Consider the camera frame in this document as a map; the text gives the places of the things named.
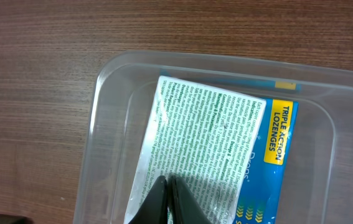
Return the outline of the white green medicine box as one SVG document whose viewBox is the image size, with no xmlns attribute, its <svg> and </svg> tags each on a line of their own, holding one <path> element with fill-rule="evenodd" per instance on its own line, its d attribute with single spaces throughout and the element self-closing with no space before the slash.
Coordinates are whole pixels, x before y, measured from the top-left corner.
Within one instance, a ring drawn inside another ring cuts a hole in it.
<svg viewBox="0 0 353 224">
<path fill-rule="evenodd" d="M 182 177 L 211 223 L 232 223 L 265 106 L 254 96 L 159 77 L 125 223 L 161 175 Z"/>
</svg>

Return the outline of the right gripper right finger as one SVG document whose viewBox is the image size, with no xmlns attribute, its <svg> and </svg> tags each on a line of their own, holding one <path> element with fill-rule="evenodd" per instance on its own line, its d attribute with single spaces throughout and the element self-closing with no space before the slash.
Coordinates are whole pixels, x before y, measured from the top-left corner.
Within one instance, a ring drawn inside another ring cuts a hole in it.
<svg viewBox="0 0 353 224">
<path fill-rule="evenodd" d="M 173 224 L 211 224 L 185 180 L 176 175 L 168 181 L 168 208 Z"/>
</svg>

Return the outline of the blue lozenges box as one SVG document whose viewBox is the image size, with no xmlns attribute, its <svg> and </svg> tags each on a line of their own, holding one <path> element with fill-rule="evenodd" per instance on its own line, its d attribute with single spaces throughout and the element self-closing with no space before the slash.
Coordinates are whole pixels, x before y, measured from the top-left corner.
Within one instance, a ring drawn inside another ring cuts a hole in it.
<svg viewBox="0 0 353 224">
<path fill-rule="evenodd" d="M 265 98 L 266 106 L 238 196 L 234 223 L 274 223 L 298 115 L 297 101 Z"/>
</svg>

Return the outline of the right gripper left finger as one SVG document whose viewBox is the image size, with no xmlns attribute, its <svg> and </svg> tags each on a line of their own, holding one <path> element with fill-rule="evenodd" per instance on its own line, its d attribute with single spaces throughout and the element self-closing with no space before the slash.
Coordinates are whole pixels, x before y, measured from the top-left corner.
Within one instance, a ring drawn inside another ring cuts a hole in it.
<svg viewBox="0 0 353 224">
<path fill-rule="evenodd" d="M 167 180 L 159 176 L 129 224 L 167 223 Z"/>
</svg>

